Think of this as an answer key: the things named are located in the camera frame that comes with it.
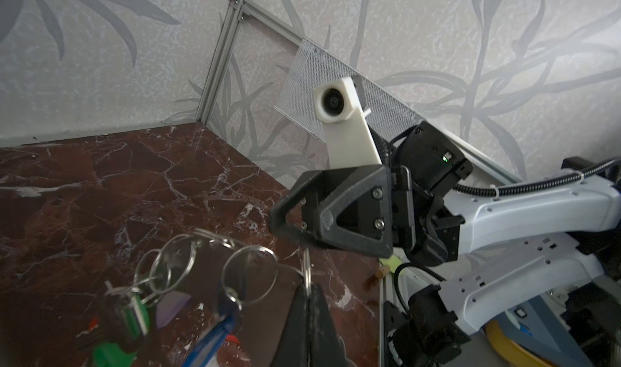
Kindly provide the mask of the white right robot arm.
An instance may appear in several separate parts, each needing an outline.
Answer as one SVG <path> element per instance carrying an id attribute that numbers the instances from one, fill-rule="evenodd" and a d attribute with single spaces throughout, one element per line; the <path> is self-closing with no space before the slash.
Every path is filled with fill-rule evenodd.
<path id="1" fill-rule="evenodd" d="M 304 173 L 269 215 L 298 245 L 387 258 L 430 272 L 500 243 L 498 259 L 401 297 L 387 321 L 394 366 L 450 362 L 499 314 L 557 286 L 613 281 L 620 265 L 620 161 L 564 162 L 564 174 L 499 188 L 463 184 L 472 164 L 427 122 L 386 141 L 366 124 L 338 129 L 336 167 Z"/>

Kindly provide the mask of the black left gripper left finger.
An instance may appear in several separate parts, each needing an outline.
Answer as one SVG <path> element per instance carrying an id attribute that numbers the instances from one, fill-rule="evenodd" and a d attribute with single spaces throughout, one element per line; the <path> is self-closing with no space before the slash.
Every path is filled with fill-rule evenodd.
<path id="1" fill-rule="evenodd" d="M 306 367 L 310 362 L 310 296 L 305 286 L 294 294 L 271 367 Z"/>

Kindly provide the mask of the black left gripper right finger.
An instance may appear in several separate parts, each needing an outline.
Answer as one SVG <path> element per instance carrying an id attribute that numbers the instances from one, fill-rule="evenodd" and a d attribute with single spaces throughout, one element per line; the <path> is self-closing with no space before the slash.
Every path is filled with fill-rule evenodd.
<path id="1" fill-rule="evenodd" d="M 320 285 L 310 286 L 308 313 L 308 365 L 346 367 L 349 365 L 341 340 Z"/>

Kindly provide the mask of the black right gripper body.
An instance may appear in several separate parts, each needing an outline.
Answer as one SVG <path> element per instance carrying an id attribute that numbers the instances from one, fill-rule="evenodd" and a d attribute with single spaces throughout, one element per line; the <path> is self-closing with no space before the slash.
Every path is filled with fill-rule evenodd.
<path id="1" fill-rule="evenodd" d="M 405 166 L 391 168 L 393 244 L 409 261 L 426 267 L 456 261 L 463 216 L 444 199 L 422 189 Z"/>

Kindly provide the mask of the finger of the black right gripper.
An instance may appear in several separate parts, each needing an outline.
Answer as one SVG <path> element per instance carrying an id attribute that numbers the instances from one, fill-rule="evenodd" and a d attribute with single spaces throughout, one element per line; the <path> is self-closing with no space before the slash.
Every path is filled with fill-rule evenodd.
<path id="1" fill-rule="evenodd" d="M 386 165 L 307 171 L 270 210 L 270 232 L 300 246 L 388 258 L 391 189 Z"/>

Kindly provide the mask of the bunch of coloured keys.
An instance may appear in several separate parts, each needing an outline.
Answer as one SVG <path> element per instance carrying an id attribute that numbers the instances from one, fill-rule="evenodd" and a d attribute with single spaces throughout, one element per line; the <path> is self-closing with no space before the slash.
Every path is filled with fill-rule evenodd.
<path id="1" fill-rule="evenodd" d="M 90 366 L 131 366 L 134 362 L 168 366 L 159 331 L 191 300 L 211 304 L 216 323 L 199 336 L 183 365 L 207 366 L 241 321 L 243 304 L 227 286 L 181 286 L 162 293 L 152 290 L 147 297 L 142 297 L 137 286 L 110 288 L 90 328 L 76 336 L 77 348 L 90 354 Z"/>

